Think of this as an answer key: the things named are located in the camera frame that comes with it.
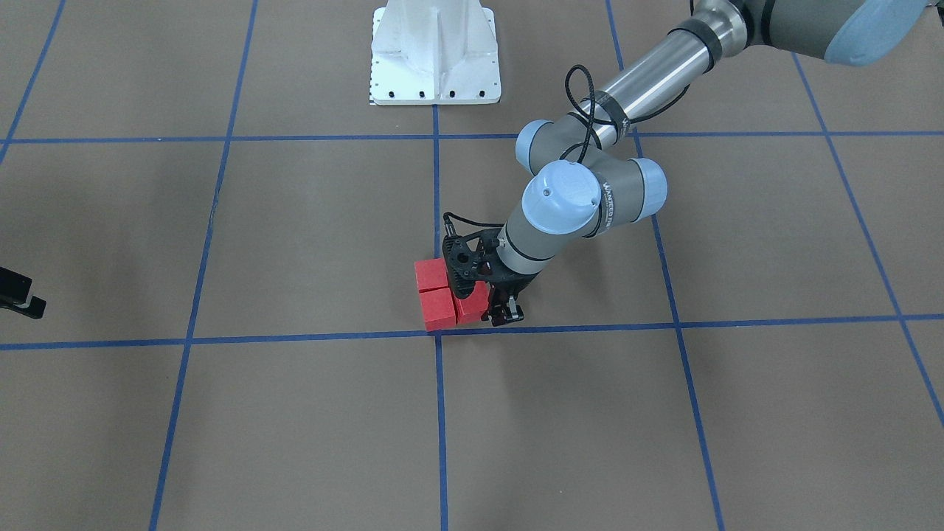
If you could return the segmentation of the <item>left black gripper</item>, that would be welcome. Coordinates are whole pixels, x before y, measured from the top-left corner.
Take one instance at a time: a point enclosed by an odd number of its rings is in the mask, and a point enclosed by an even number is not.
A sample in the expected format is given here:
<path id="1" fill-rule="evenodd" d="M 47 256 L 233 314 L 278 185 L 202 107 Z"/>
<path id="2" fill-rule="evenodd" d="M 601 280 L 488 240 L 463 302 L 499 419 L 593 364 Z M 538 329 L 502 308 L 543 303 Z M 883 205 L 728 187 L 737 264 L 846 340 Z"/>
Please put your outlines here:
<path id="1" fill-rule="evenodd" d="M 489 322 L 493 327 L 522 322 L 524 311 L 518 299 L 536 277 L 537 274 L 513 271 L 498 258 L 489 259 L 483 266 L 483 278 L 490 286 L 483 322 Z"/>

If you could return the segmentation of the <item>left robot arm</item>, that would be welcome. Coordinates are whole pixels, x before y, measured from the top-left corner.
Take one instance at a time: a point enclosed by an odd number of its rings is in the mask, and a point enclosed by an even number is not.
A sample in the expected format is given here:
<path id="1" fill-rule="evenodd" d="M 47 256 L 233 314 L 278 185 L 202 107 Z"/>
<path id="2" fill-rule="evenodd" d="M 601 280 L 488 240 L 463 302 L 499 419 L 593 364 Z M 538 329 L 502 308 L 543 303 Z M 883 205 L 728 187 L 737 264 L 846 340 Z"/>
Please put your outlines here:
<path id="1" fill-rule="evenodd" d="M 520 292 L 576 239 L 643 221 L 667 199 L 660 165 L 607 154 L 637 125 L 678 103 L 699 75 L 753 45 L 825 63 L 864 66 L 896 47 L 924 1 L 697 1 L 689 17 L 613 80 L 564 93 L 572 110 L 536 120 L 516 139 L 530 181 L 509 218 L 489 229 L 478 272 L 490 286 L 483 319 L 521 322 Z"/>

